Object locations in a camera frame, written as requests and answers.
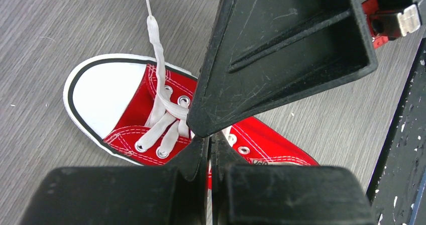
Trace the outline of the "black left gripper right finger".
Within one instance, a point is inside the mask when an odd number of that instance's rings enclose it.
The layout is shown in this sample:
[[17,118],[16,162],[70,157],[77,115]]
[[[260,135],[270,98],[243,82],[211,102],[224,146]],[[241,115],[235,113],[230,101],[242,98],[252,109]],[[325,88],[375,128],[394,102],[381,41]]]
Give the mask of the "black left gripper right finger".
[[229,217],[229,192],[226,175],[231,166],[248,162],[218,132],[210,139],[212,223],[227,224]]

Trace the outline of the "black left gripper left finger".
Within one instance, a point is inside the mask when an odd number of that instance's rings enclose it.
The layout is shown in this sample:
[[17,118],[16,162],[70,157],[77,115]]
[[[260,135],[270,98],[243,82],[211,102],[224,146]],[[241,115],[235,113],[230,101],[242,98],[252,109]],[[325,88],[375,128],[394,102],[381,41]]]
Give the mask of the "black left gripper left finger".
[[208,144],[194,137],[167,166],[177,169],[170,212],[171,224],[206,224]]

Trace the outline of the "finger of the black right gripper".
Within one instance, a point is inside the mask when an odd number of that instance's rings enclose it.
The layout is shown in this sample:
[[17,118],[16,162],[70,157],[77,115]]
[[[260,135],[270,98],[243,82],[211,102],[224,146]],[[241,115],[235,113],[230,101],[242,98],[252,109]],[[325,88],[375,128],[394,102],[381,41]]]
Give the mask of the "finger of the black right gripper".
[[221,0],[187,122],[207,137],[377,66],[360,0]]

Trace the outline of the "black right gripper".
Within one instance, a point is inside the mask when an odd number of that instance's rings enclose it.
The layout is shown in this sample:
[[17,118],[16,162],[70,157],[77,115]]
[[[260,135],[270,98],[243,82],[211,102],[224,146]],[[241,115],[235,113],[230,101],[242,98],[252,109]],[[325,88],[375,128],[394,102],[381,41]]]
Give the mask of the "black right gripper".
[[374,49],[425,26],[425,0],[355,0]]

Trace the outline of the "white shoelace of sneaker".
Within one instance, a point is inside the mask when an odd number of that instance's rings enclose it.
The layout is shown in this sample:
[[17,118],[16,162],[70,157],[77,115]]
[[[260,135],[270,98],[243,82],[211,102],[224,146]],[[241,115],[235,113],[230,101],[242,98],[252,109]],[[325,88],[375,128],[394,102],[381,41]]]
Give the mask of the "white shoelace of sneaker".
[[144,153],[153,147],[161,136],[164,136],[156,149],[156,155],[160,159],[165,159],[174,149],[179,137],[194,138],[195,134],[186,124],[190,98],[183,95],[178,98],[177,103],[170,100],[173,89],[165,84],[166,62],[160,41],[159,26],[152,14],[150,0],[146,0],[146,5],[149,40],[157,62],[155,71],[157,85],[153,108],[145,123],[145,126],[150,129],[135,143],[135,149],[139,153]]

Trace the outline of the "red canvas sneaker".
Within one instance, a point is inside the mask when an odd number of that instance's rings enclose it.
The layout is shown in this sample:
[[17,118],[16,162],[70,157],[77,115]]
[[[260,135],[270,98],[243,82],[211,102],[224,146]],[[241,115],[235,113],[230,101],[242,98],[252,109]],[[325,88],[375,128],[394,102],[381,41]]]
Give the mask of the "red canvas sneaker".
[[[63,102],[73,122],[109,154],[139,165],[161,166],[193,137],[185,121],[170,118],[145,145],[157,91],[153,57],[114,53],[92,57],[69,74]],[[315,166],[317,162],[255,117],[223,130],[229,146],[254,165]]]

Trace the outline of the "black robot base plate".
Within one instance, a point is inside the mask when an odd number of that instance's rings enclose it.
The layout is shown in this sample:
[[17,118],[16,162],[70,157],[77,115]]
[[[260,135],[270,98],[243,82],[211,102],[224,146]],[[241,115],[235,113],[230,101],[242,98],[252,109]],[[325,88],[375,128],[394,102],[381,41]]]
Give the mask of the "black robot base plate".
[[377,224],[425,224],[425,39],[366,194]]

